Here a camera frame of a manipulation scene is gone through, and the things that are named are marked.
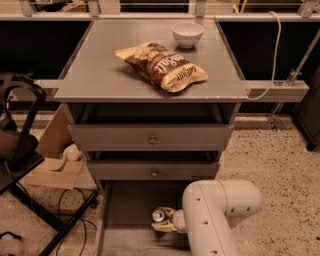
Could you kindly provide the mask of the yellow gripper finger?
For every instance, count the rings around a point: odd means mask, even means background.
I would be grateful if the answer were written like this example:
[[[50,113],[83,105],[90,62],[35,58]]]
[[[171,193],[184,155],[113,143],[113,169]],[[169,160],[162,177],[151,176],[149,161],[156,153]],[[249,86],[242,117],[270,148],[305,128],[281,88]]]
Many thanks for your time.
[[[170,207],[158,207],[156,209],[162,209],[165,213],[165,220],[166,219],[171,219],[175,213],[175,210],[173,208],[170,208]]]
[[[168,222],[168,221],[161,222],[161,223],[152,223],[151,226],[155,231],[164,232],[164,233],[170,233],[170,232],[177,231],[175,226],[171,222]]]

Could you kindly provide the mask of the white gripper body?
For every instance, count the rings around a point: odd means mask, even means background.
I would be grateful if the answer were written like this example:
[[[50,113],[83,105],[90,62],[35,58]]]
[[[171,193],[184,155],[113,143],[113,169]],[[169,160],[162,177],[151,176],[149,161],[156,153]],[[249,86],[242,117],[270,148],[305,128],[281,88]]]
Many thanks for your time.
[[[182,210],[177,210],[171,219],[174,230],[178,233],[186,232],[186,223],[184,218],[184,212]]]

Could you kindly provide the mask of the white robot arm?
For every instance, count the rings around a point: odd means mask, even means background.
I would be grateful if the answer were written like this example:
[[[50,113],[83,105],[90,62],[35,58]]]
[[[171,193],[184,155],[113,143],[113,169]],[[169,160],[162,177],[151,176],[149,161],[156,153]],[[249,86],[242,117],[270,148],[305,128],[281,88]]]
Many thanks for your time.
[[[152,228],[186,233],[192,256],[241,256],[232,228],[261,206],[262,194],[250,181],[196,181],[184,190],[180,210],[154,210]]]

